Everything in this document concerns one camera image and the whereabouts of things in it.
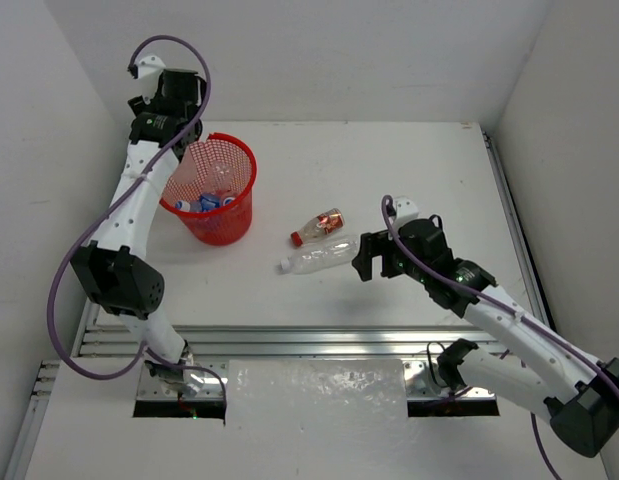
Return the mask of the clear bottle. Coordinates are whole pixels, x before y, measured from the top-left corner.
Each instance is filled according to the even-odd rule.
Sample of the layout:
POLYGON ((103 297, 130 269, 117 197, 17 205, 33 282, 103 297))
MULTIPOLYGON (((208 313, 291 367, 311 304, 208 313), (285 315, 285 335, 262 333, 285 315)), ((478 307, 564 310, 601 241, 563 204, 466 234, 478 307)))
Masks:
POLYGON ((179 166, 174 171, 173 180, 182 185, 195 184, 199 180, 199 160, 201 142, 190 144, 182 157, 179 166))
POLYGON ((226 162, 214 162, 208 171, 205 189, 211 193, 224 194, 232 190, 234 167, 226 162))

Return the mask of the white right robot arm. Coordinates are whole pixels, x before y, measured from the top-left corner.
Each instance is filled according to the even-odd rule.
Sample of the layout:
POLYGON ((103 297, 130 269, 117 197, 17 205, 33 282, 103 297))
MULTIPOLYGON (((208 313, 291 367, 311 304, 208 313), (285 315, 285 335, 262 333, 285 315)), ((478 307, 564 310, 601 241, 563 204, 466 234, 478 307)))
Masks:
POLYGON ((602 361, 557 335, 497 284, 476 263, 448 247, 440 222, 415 219, 399 230, 365 233, 352 262, 360 278, 372 278, 372 260, 381 275, 406 275, 429 298, 488 333, 522 361, 515 367, 492 359, 461 338, 437 359, 446 386, 475 386, 507 398, 549 424, 571 450, 597 456, 619 429, 619 358, 602 361))

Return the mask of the clear bottle sideways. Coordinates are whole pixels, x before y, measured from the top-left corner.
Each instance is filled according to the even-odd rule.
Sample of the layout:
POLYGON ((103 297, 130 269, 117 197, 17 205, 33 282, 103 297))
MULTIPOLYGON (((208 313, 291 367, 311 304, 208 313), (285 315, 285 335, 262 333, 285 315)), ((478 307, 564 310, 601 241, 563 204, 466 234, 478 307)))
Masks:
POLYGON ((280 260, 280 274, 307 275, 350 263, 358 254, 360 239, 356 235, 340 236, 325 242, 301 247, 280 260))

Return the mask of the blue label bottle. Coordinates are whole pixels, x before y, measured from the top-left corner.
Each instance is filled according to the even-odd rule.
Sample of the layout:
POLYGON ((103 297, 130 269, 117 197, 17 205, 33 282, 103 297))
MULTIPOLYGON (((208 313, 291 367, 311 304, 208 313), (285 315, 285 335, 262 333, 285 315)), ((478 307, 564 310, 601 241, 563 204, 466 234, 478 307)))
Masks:
POLYGON ((213 193, 204 193, 198 199, 178 200, 174 207, 187 213, 207 213, 221 206, 221 198, 213 193))
POLYGON ((234 191, 224 191, 220 194, 220 206, 225 207, 231 205, 239 197, 239 194, 234 191))

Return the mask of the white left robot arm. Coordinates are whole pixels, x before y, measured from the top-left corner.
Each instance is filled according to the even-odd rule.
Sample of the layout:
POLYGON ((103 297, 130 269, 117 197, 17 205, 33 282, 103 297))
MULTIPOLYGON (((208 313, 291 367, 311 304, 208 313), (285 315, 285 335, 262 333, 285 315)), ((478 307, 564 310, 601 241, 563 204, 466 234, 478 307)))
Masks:
POLYGON ((186 342, 162 310, 164 278, 145 258, 166 184, 202 133, 197 113, 205 90, 196 72, 166 69, 150 100, 130 100, 135 118, 112 210, 70 260, 89 300, 171 364, 179 363, 186 342))

